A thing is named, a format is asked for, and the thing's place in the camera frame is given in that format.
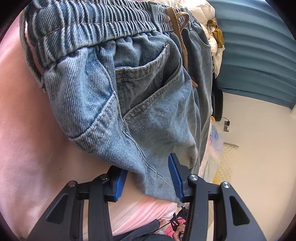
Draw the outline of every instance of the power cord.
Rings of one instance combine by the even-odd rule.
[[[226,117],[221,117],[221,118],[228,120]],[[230,121],[230,120],[228,120],[228,121]]]

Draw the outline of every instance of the pink blanket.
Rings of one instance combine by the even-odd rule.
[[[91,181],[110,164],[77,149],[61,131],[27,69],[18,18],[0,44],[0,76],[0,211],[17,237],[26,238],[68,181]],[[176,206],[143,195],[129,173],[122,197],[109,204],[113,235],[169,220]],[[87,222],[83,230],[87,240]]]

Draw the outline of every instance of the wire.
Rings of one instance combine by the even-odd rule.
[[[165,224],[165,225],[161,226],[160,228],[156,229],[155,231],[153,231],[153,232],[152,232],[151,234],[149,234],[149,235],[148,235],[143,241],[145,241],[147,238],[149,238],[150,235],[154,234],[156,231],[162,229],[164,226],[167,226],[169,223],[170,223],[170,221],[169,221],[167,224]]]
[[[221,118],[224,118],[224,119],[228,120],[228,119],[227,119],[227,118],[225,118],[225,117],[221,117]],[[228,120],[228,121],[230,121],[230,120]]]

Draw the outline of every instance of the denim fabric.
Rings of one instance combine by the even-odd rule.
[[[198,173],[212,85],[207,38],[188,9],[176,11],[190,15],[182,31],[188,73],[164,5],[34,0],[24,12],[28,37],[45,69],[39,82],[68,138],[136,173],[144,194],[174,202],[179,200],[168,155],[175,152]]]

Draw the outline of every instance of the brown drawstring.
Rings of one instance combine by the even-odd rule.
[[[172,22],[174,33],[177,35],[177,37],[178,37],[178,39],[180,41],[181,50],[182,50],[183,59],[184,59],[184,68],[188,72],[188,54],[187,54],[187,49],[185,47],[185,44],[183,42],[183,38],[181,36],[181,32],[182,32],[183,28],[189,22],[189,14],[186,13],[186,12],[177,12],[176,13],[173,7],[168,7],[167,8],[167,14],[170,17],[170,21]],[[181,25],[181,27],[179,27],[178,19],[180,17],[182,17],[182,16],[185,16],[185,21]],[[198,85],[195,83],[195,81],[193,81],[192,77],[191,77],[191,82],[192,82],[193,87],[196,87],[196,88],[198,87]]]

